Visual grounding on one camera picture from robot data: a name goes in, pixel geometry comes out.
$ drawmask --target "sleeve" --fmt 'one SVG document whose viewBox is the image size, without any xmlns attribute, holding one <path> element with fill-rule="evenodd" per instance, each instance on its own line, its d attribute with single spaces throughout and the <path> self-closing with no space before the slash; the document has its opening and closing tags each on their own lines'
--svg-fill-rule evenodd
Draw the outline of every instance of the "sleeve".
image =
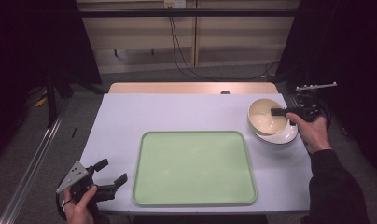
<svg viewBox="0 0 377 224">
<path fill-rule="evenodd" d="M 346 171 L 333 150 L 311 155 L 313 178 L 310 181 L 310 224 L 367 224 L 363 192 Z"/>
</svg>

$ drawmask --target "hand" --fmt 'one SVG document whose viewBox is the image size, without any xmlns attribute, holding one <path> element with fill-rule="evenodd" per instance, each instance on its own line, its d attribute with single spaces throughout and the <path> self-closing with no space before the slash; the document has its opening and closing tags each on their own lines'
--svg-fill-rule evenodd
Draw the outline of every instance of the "hand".
<svg viewBox="0 0 377 224">
<path fill-rule="evenodd" d="M 69 189 L 64 191 L 64 200 L 67 203 L 64 206 L 66 220 L 68 224 L 93 224 L 93 217 L 90 211 L 87 209 L 87 204 L 90 199 L 95 195 L 97 190 L 96 186 L 92 186 L 81 198 L 80 202 L 76 204 L 70 195 Z"/>
<path fill-rule="evenodd" d="M 325 118 L 319 116 L 314 122 L 308 123 L 294 113 L 287 113 L 286 117 L 299 126 L 301 138 L 308 144 L 307 149 L 311 154 L 319 150 L 331 149 Z"/>
</svg>

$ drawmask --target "table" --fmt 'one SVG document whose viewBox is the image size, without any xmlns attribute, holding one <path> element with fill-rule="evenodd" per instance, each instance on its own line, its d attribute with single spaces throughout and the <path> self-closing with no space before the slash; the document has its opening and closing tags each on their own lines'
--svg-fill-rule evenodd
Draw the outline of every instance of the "table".
<svg viewBox="0 0 377 224">
<path fill-rule="evenodd" d="M 220 95 L 222 91 L 232 94 Z M 260 141 L 247 125 L 245 113 L 248 106 L 255 99 L 264 97 L 286 105 L 271 83 L 114 84 L 104 97 L 81 162 L 89 166 L 101 159 L 109 159 L 109 165 L 94 175 L 94 182 L 98 185 L 110 184 L 125 172 L 129 181 L 118 190 L 115 200 L 98 203 L 100 209 L 133 215 L 309 210 L 311 163 L 300 137 L 288 144 L 274 145 Z M 220 108 L 215 116 L 213 111 Z M 183 115 L 185 119 L 174 117 L 175 114 Z M 258 197 L 248 206 L 142 207 L 135 204 L 132 192 L 140 139 L 145 132 L 154 130 L 239 131 L 248 146 Z"/>
</svg>

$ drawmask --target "green tray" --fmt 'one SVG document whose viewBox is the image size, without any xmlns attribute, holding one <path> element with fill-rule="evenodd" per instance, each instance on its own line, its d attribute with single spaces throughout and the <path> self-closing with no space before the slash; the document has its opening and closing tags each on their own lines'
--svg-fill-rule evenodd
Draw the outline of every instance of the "green tray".
<svg viewBox="0 0 377 224">
<path fill-rule="evenodd" d="M 240 133 L 143 135 L 133 186 L 137 204 L 251 204 L 256 196 L 246 143 Z"/>
</svg>

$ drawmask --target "white bowl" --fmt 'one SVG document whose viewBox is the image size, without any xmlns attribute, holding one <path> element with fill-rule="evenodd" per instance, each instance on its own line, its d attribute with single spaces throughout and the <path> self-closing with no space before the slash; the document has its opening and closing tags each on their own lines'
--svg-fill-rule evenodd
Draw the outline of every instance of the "white bowl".
<svg viewBox="0 0 377 224">
<path fill-rule="evenodd" d="M 272 108 L 282 108 L 281 105 L 271 99 L 258 99 L 251 106 L 247 113 L 249 124 L 257 134 L 276 134 L 280 133 L 287 126 L 285 116 L 272 116 Z"/>
</svg>

